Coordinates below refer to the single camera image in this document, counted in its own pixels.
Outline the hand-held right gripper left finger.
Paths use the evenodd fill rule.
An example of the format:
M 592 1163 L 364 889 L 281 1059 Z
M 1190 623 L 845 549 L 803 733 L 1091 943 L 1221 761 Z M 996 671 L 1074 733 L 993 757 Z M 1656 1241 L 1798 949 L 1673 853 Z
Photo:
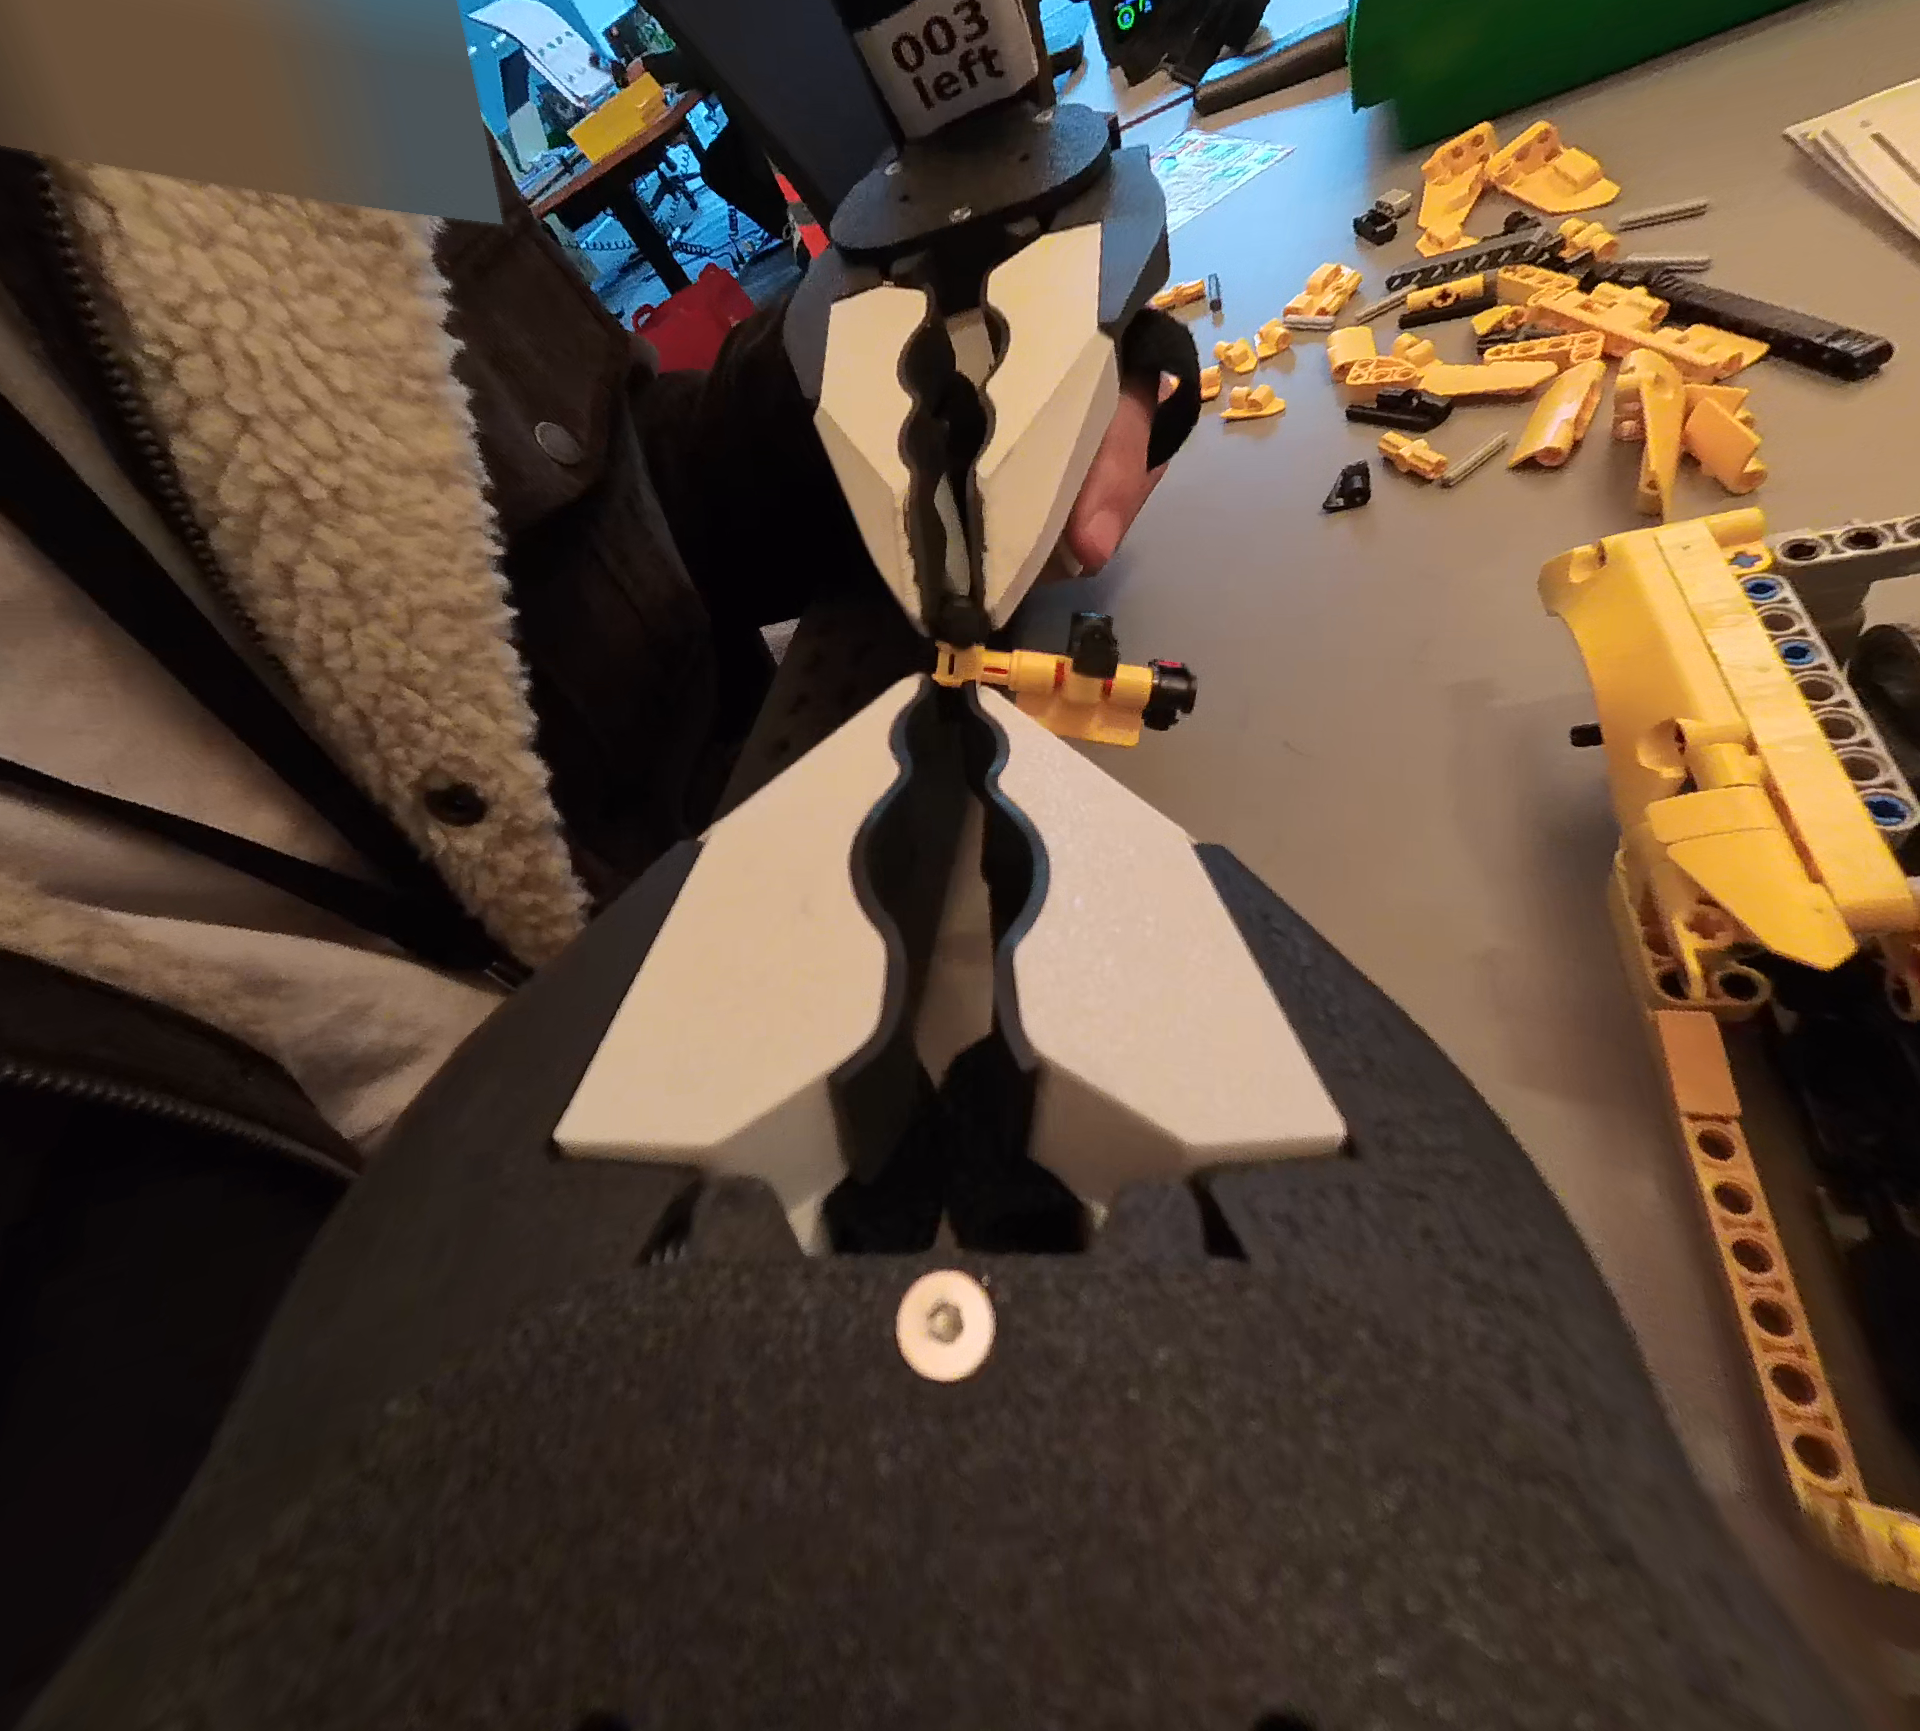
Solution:
M 941 879 L 942 695 L 897 683 L 706 831 L 554 1143 L 820 1221 L 919 1103 Z

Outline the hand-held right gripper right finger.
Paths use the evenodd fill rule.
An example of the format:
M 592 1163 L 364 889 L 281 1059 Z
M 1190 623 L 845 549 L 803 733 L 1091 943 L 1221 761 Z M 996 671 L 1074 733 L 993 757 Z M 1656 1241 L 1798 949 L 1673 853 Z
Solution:
M 996 691 L 962 709 L 1022 1151 L 1094 1215 L 1144 1183 L 1339 1155 L 1347 1119 L 1203 847 Z

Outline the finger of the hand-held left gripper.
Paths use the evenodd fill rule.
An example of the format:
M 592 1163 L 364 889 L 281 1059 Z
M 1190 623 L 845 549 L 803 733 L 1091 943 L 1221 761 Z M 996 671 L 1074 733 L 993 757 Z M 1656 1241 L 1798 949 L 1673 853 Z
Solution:
M 1100 279 L 1098 231 L 1049 231 L 999 263 L 980 293 L 996 361 L 962 505 L 990 623 L 1037 581 L 1107 433 Z
M 942 413 L 960 383 L 928 291 L 878 285 L 833 305 L 818 435 L 880 579 L 919 629 L 964 621 L 972 597 Z

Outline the pile of yellow brick pieces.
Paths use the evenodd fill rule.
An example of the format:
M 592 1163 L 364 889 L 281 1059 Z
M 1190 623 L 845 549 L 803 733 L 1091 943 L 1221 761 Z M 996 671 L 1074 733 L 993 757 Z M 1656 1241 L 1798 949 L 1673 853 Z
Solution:
M 1728 289 L 1698 255 L 1632 255 L 1626 229 L 1682 221 L 1704 201 L 1655 207 L 1610 229 L 1620 183 L 1548 119 L 1501 137 L 1479 121 L 1420 165 L 1417 191 L 1380 193 L 1354 217 L 1371 245 L 1413 221 L 1413 261 L 1357 307 L 1365 273 L 1321 265 L 1280 317 L 1213 345 L 1196 393 L 1223 421 L 1284 411 L 1259 373 L 1308 337 L 1352 423 L 1378 429 L 1378 459 L 1451 489 L 1495 457 L 1563 469 L 1601 409 L 1637 451 L 1635 505 L 1669 521 L 1682 469 L 1720 493 L 1768 481 L 1745 375 L 1764 363 L 1836 383 L 1891 367 L 1876 331 Z

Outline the yellow brick car model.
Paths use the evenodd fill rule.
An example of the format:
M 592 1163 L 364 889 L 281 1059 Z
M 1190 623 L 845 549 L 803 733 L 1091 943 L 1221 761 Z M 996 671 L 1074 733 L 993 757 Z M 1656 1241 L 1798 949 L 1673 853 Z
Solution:
M 1917 1593 L 1917 1513 L 1860 1475 L 1725 1033 L 1778 1007 L 1762 959 L 1821 981 L 1891 957 L 1917 983 L 1895 849 L 1917 803 L 1764 531 L 1737 509 L 1619 533 L 1550 557 L 1538 591 L 1593 687 L 1619 821 L 1609 909 L 1788 1485 L 1845 1563 Z

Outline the person's left forearm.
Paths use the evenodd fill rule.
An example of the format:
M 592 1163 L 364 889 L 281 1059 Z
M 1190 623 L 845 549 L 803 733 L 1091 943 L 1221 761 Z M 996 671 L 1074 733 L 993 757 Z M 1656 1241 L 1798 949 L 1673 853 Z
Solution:
M 743 731 L 772 683 L 768 625 L 884 593 L 790 363 L 780 291 L 728 329 L 712 365 L 669 369 L 633 335 L 633 413 L 669 531 L 706 613 L 720 725 Z

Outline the person's left hand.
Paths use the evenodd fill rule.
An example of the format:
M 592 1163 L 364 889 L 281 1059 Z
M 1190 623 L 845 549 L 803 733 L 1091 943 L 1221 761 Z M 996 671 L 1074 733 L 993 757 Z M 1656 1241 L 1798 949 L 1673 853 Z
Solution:
M 1160 401 L 1178 383 L 1160 373 L 1151 383 L 1132 379 L 1121 387 L 1116 411 L 1052 551 L 1049 579 L 1097 575 L 1114 557 L 1164 477 L 1164 467 L 1153 461 L 1151 433 Z

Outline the printed paper sheet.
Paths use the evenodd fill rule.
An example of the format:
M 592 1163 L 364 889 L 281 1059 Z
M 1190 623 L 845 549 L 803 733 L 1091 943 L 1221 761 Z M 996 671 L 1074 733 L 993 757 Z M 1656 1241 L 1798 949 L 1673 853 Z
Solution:
M 1291 145 L 1187 129 L 1151 155 L 1174 233 L 1292 155 Z

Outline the fleece-lined jacket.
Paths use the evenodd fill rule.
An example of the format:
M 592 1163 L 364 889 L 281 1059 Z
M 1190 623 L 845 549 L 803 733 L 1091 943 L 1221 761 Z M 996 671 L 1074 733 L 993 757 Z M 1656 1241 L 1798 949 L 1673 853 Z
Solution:
M 288 1301 L 759 715 L 635 331 L 495 181 L 471 223 L 4 151 L 4 1726 L 148 1720 L 395 1393 Z

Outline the open instruction booklet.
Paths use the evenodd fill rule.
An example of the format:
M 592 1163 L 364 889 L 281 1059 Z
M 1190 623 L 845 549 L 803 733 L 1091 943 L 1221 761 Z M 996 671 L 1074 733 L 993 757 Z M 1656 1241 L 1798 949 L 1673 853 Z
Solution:
M 1792 123 L 1784 137 L 1863 203 L 1918 237 L 1918 79 Z

